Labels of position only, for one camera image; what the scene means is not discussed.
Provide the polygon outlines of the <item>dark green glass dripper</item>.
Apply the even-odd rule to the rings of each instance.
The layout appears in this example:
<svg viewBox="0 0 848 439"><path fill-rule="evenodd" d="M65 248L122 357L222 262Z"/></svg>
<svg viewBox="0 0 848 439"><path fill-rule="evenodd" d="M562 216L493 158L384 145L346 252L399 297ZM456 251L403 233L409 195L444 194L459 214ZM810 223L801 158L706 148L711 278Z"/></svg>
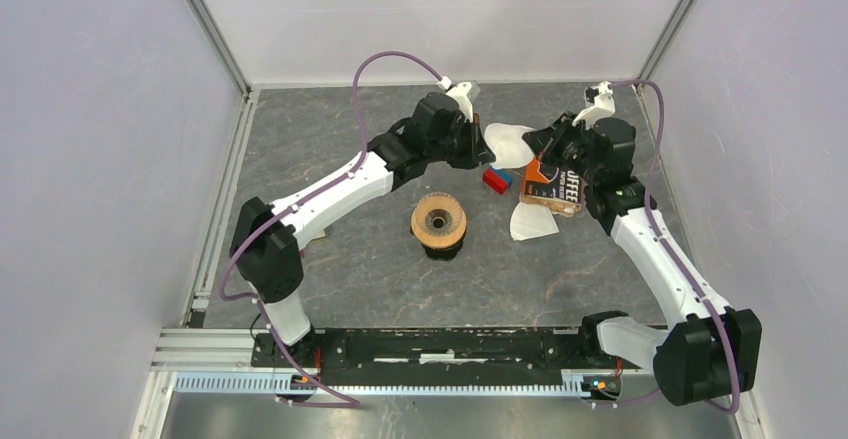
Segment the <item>dark green glass dripper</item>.
<svg viewBox="0 0 848 439"><path fill-rule="evenodd" d="M420 243L425 255L433 260L453 260L463 248L467 229L448 226L410 227L410 234Z"/></svg>

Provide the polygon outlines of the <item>orange black coffee filter box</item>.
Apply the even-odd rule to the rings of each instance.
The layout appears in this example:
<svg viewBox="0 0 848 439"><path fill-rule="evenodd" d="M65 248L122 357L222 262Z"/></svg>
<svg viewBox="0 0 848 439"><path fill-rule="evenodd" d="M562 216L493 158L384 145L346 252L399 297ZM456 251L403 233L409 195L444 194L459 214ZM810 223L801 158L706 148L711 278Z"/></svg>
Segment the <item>orange black coffee filter box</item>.
<svg viewBox="0 0 848 439"><path fill-rule="evenodd" d="M519 200L522 196L535 196L584 202L584 181L570 169L545 165L534 158L524 169Z"/></svg>

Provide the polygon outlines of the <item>white paper coffee filter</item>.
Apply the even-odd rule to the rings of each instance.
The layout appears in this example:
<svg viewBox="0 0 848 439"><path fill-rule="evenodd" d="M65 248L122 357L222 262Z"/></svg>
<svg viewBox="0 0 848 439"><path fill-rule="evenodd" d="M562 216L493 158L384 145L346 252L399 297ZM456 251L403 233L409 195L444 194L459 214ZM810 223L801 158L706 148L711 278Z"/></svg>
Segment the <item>white paper coffee filter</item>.
<svg viewBox="0 0 848 439"><path fill-rule="evenodd" d="M533 129L523 125L492 123L483 131L486 146L494 159L490 162L495 169L516 169L527 166L535 157L523 136Z"/></svg>

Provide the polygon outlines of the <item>paper coffee filters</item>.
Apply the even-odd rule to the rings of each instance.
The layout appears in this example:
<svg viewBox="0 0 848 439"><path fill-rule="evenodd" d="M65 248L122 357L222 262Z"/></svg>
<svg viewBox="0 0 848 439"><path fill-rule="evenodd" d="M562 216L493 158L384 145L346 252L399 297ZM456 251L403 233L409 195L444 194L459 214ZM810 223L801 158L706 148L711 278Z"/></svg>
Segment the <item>paper coffee filters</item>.
<svg viewBox="0 0 848 439"><path fill-rule="evenodd" d="M581 211L582 204L580 202L571 202L559 199L540 198L535 196L522 196L520 201L525 204L538 205L545 207L554 215L564 217L573 217Z"/></svg>

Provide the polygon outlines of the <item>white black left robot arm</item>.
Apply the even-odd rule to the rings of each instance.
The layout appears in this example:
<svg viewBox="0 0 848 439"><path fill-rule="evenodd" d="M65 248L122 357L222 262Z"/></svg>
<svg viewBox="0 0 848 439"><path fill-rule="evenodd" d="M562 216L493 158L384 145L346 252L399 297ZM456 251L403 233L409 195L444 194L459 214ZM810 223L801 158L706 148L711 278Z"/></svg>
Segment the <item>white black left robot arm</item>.
<svg viewBox="0 0 848 439"><path fill-rule="evenodd" d="M476 84L462 82L421 99L411 116L371 139L365 152L315 184L271 203L254 197L240 210L230 258L251 287L290 366L314 353L312 325L298 289L302 249L359 206L422 176L433 163L470 170L492 161L473 113Z"/></svg>

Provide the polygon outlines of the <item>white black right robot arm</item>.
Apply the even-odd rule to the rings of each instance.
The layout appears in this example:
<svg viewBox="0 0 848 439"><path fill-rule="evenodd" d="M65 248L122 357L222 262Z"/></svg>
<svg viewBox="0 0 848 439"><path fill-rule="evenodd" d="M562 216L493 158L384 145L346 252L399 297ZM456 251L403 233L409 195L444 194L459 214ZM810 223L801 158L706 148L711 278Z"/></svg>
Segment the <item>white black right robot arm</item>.
<svg viewBox="0 0 848 439"><path fill-rule="evenodd" d="M587 124L561 116L520 138L541 163L584 180L586 209L636 266L667 324L655 329L621 311L587 316L577 341L580 359L602 367L616 356L650 372L675 406L704 402L737 413L755 382L762 324L752 310L736 309L718 294L668 232L633 173L635 128L614 117Z"/></svg>

